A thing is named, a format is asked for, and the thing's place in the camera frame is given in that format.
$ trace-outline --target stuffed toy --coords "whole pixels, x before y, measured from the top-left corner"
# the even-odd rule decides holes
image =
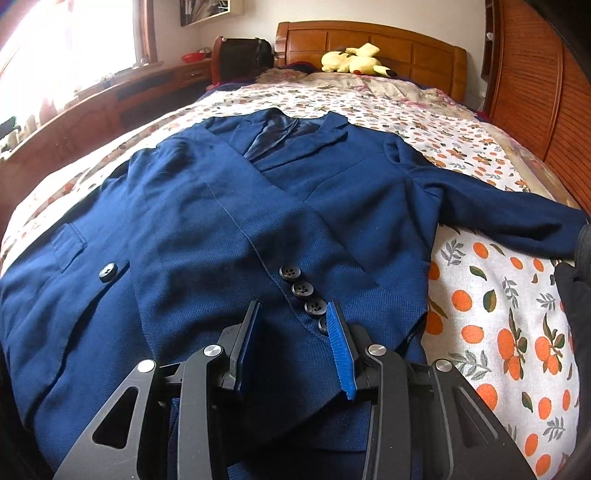
[[[361,48],[347,48],[345,52],[330,51],[322,57],[323,72],[356,73],[358,75],[380,74],[386,77],[397,76],[396,72],[384,67],[374,56],[379,48],[366,43]]]

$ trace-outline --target wooden bed frame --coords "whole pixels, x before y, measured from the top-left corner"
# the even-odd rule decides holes
[[[502,15],[502,43],[492,80],[492,122],[545,161],[590,211],[589,81],[552,27],[524,0],[495,1]],[[276,64],[308,61],[319,67],[325,51],[361,46],[367,41],[381,49],[380,61],[400,75],[436,86],[455,100],[463,99],[464,49],[384,25],[347,21],[282,22],[275,40]],[[181,93],[187,82],[210,77],[209,72],[204,72],[201,77],[193,78],[193,72],[183,69],[165,74],[170,78],[163,80],[162,86],[148,85],[149,91],[132,91],[138,103],[141,100],[143,105],[152,105],[165,93]],[[119,110],[129,107],[132,101],[120,99],[124,91],[125,85],[112,87],[63,112],[0,163],[2,236],[17,204],[46,175],[137,126],[122,121]]]
[[[307,61],[321,68],[327,51],[360,47],[380,49],[378,60],[401,77],[444,91],[456,102],[466,92],[466,50],[420,33],[362,22],[321,20],[282,22],[275,37],[275,62]]]

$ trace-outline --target button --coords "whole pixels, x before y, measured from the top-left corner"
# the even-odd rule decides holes
[[[291,286],[291,291],[300,300],[306,300],[314,293],[314,287],[311,283],[300,280]]]
[[[293,283],[300,278],[301,270],[295,265],[284,265],[279,269],[279,275],[283,280]]]
[[[318,319],[318,330],[320,330],[320,333],[322,335],[328,335],[329,334],[329,330],[326,327],[326,315],[323,315],[322,317],[320,317]]]
[[[322,299],[315,298],[306,300],[304,310],[311,317],[322,317],[326,313],[326,302]]]
[[[110,263],[105,265],[101,271],[99,272],[100,281],[103,283],[108,283],[115,278],[117,275],[117,265],[114,263]]]

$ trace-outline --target orange fruit print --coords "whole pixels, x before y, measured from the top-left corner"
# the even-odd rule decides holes
[[[519,358],[516,356],[512,356],[509,360],[509,374],[513,380],[519,380],[519,369],[521,367],[521,363],[519,362]]]
[[[496,404],[499,401],[499,395],[497,395],[495,387],[488,383],[484,383],[476,389],[476,393],[480,395],[481,399],[484,400],[484,403],[488,405],[488,408],[494,411]]]
[[[466,325],[462,329],[462,338],[467,343],[480,343],[484,338],[484,330],[477,325]]]
[[[543,272],[544,271],[544,264],[540,260],[538,260],[537,258],[534,258],[534,268],[538,272]]]
[[[531,457],[538,449],[538,436],[532,433],[525,441],[525,456]]]
[[[472,245],[472,248],[474,250],[474,253],[478,255],[480,258],[488,258],[488,250],[486,249],[484,244],[476,242],[474,245]]]
[[[535,474],[537,476],[544,475],[548,470],[550,470],[550,463],[550,455],[542,455],[535,463]]]
[[[431,335],[440,335],[443,331],[443,322],[441,317],[435,312],[427,313],[427,324],[425,331]]]
[[[550,341],[546,337],[539,337],[535,341],[535,354],[543,362],[550,357]]]
[[[434,261],[431,261],[431,268],[429,269],[429,280],[437,280],[439,278],[439,267]]]
[[[562,395],[562,409],[567,411],[570,407],[570,391],[564,390],[564,394]]]
[[[515,351],[515,341],[513,340],[513,334],[506,328],[503,328],[496,337],[496,342],[499,347],[501,358],[503,360],[509,360]]]
[[[550,355],[548,357],[548,371],[552,375],[556,375],[558,373],[558,357],[556,355]]]
[[[545,420],[550,417],[550,413],[552,413],[552,402],[549,398],[544,397],[538,403],[538,415],[540,415],[540,419]]]
[[[513,264],[513,266],[517,270],[522,270],[523,269],[523,263],[521,263],[521,260],[519,260],[519,258],[511,257],[509,260],[511,260],[511,263]]]
[[[467,312],[472,308],[472,299],[465,291],[456,290],[452,294],[452,304],[456,310]]]

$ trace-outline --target wall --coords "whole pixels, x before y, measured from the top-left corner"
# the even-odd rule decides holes
[[[163,68],[181,65],[181,56],[203,46],[196,25],[181,27],[178,0],[154,0],[154,33]]]
[[[244,14],[212,19],[197,28],[203,45],[213,45],[218,35],[261,37],[273,44],[277,24],[286,20],[355,20],[430,35],[468,52],[466,103],[478,107],[486,90],[480,79],[485,0],[244,0]]]

